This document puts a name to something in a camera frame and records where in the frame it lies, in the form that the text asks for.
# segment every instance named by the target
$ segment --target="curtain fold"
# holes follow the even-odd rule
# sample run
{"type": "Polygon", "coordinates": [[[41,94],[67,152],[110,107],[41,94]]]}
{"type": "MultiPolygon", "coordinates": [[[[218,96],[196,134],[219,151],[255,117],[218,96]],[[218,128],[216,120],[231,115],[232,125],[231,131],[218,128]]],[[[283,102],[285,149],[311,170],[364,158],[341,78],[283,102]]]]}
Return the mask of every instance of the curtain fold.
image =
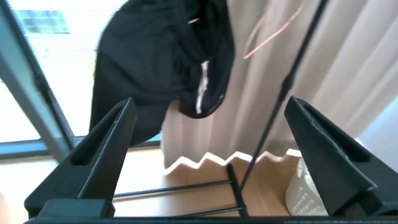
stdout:
{"type": "MultiPolygon", "coordinates": [[[[199,162],[206,152],[222,159],[236,151],[254,152],[319,0],[305,0],[303,10],[286,30],[247,60],[243,59],[244,45],[269,7],[272,10],[251,49],[282,27],[301,2],[228,3],[236,59],[226,98],[204,119],[180,114],[178,102],[170,105],[162,128],[166,167],[181,156],[199,162]]],[[[397,39],[398,1],[329,1],[289,96],[308,101],[357,137],[398,94],[397,39]]],[[[297,148],[283,116],[284,106],[263,148],[277,156],[297,148]]]]}

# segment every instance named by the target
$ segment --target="white basket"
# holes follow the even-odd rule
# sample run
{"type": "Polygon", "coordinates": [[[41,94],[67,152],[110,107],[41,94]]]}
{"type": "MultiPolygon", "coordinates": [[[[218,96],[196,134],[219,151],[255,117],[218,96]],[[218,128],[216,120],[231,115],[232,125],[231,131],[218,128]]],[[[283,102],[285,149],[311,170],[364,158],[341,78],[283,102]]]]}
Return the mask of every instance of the white basket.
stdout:
{"type": "Polygon", "coordinates": [[[328,215],[302,158],[287,187],[285,201],[291,215],[328,215]]]}

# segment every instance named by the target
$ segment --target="brown floor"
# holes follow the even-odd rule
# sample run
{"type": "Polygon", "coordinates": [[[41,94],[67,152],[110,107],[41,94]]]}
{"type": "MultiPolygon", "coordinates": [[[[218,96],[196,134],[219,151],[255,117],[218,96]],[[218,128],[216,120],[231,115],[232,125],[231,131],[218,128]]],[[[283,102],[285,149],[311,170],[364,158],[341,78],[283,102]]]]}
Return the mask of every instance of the brown floor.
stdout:
{"type": "MultiPolygon", "coordinates": [[[[248,162],[235,157],[231,163],[238,180],[241,180],[248,162]]],[[[297,163],[298,157],[288,155],[280,158],[265,154],[259,159],[243,191],[250,216],[289,215],[284,205],[284,194],[297,163]]],[[[49,158],[0,163],[0,223],[27,220],[24,199],[55,166],[54,160],[49,158]]],[[[226,167],[209,158],[197,169],[179,164],[170,172],[163,167],[163,155],[159,149],[131,151],[126,156],[116,193],[226,179],[226,167]]],[[[114,201],[114,206],[117,217],[156,217],[234,207],[236,204],[231,186],[226,184],[121,198],[114,201]]],[[[214,216],[238,215],[238,212],[229,212],[214,216]]]]}

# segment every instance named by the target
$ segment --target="hanging clothes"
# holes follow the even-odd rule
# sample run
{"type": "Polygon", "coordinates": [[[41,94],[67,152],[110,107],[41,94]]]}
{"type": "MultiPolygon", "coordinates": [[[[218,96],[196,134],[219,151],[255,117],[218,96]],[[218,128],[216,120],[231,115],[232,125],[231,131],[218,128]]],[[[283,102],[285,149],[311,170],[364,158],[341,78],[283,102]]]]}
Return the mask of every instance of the hanging clothes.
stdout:
{"type": "Polygon", "coordinates": [[[173,100],[191,118],[209,116],[224,99],[234,53],[225,0],[128,1],[99,41],[90,130],[130,96],[137,110],[132,146],[159,133],[173,100]],[[197,113],[206,61],[208,84],[197,113]]]}

